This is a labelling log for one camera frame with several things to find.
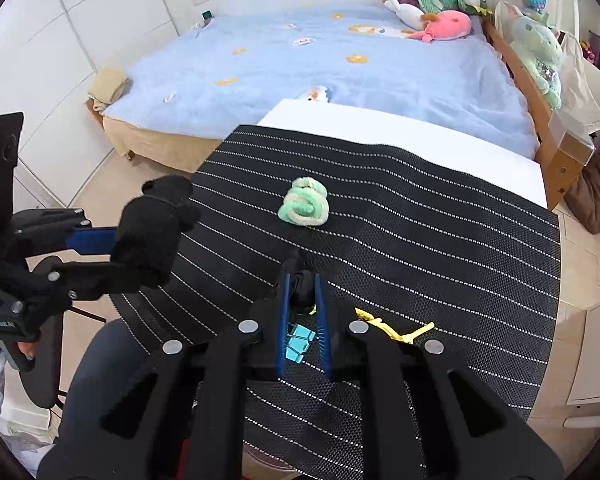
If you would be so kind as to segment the teal binder clip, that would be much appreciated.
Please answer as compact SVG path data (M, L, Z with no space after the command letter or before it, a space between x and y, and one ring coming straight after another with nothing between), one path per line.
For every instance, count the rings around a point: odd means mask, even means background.
M285 358L297 364L301 363L315 336L314 330L300 324L294 324L287 335Z

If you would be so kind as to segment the black fuzzy cloth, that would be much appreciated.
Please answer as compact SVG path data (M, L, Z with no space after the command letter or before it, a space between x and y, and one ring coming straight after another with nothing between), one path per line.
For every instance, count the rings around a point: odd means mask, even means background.
M200 218L189 199L193 185L172 174L146 181L142 195L122 210L110 261L128 270L140 286L157 288L170 280L181 236Z

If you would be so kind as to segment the green white sock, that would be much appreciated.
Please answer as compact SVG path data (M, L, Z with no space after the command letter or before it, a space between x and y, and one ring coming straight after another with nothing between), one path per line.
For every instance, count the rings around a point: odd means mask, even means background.
M311 177L293 180L277 217L294 226L322 226L329 217L328 192Z

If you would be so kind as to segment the beige folded cloth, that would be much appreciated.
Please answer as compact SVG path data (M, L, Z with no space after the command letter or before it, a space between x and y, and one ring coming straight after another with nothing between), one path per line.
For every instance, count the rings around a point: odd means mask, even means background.
M92 110L101 113L120 99L129 87L130 78L123 70L103 67L93 80L87 91L92 101Z

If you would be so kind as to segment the black striped mat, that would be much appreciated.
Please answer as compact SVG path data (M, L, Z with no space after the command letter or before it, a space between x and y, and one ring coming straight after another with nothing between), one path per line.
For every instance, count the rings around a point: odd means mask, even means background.
M322 226L277 217L291 183L328 192ZM198 224L170 280L114 296L145 351L242 321L301 252L338 301L401 334L424 330L527 420L550 360L558 221L545 207L415 154L241 125L194 172Z

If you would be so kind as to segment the blue blanket bed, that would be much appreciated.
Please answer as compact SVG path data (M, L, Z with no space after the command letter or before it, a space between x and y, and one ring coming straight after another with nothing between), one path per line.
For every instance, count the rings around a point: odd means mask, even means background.
M379 110L533 157L527 100L478 18L422 42L380 6L221 16L142 58L102 118L122 155L192 170L195 144L253 125L284 99Z

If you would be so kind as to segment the white table board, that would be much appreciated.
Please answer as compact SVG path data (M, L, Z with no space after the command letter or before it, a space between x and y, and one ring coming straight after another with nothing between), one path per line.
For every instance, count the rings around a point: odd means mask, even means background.
M361 107L284 99L259 125L358 144L402 148L428 162L471 174L531 203L547 206L542 171L537 162L429 122Z

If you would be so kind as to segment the white drawer cabinet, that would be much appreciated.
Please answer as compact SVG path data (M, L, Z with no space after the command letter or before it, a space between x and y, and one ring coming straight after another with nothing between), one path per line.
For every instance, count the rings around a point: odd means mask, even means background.
M600 405L600 303L585 311L576 372L567 399L569 406Z

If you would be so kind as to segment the brown bean bag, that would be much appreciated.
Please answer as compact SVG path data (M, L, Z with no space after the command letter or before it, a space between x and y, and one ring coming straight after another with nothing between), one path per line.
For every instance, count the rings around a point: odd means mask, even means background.
M591 234L600 234L600 155L595 153L565 195L576 219Z

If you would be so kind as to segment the white plush toy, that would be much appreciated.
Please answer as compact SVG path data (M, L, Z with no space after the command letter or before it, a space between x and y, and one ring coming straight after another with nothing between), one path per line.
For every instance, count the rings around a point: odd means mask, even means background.
M409 3L400 3L398 0L386 0L384 6L394 14L409 29L422 30L424 27L424 12L418 6Z

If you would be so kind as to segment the pink whale plush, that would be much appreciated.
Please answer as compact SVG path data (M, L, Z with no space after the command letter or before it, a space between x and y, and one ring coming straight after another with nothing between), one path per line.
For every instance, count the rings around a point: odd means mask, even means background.
M455 40L468 36L472 31L470 17L460 11L446 10L437 14L425 13L420 17L422 29L408 38L429 44L434 40Z

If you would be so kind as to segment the white folding chair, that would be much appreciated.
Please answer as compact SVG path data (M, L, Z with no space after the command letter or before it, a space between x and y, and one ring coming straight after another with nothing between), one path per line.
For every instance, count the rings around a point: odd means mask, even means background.
M519 14L523 13L518 6L505 1L500 1L495 7L495 28L508 44L512 41L509 24ZM542 21L535 21L546 26ZM562 64L559 67L559 79L562 83L562 106L553 112L558 114L564 126L576 136L581 138L590 136L600 131L600 107L586 81L585 62L580 44L568 32L548 28L554 32L562 47Z

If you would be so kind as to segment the large mint plush cat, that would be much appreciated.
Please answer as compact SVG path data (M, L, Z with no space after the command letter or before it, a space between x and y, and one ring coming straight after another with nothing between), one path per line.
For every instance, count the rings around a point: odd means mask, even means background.
M509 24L509 47L513 49L536 88L551 110L562 106L562 83L559 67L562 47L554 32L541 23L519 14Z

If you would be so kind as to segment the wooden bed frame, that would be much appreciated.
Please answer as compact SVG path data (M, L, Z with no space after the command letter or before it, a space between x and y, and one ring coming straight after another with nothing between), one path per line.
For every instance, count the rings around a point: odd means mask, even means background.
M539 148L534 160L541 166L545 195L549 210L554 209L577 182L583 168L595 152L590 139L583 139L569 131L556 112L536 88L528 70L524 68L512 47L489 21L482 21L488 43L501 55L516 87L526 97L528 111L533 119Z

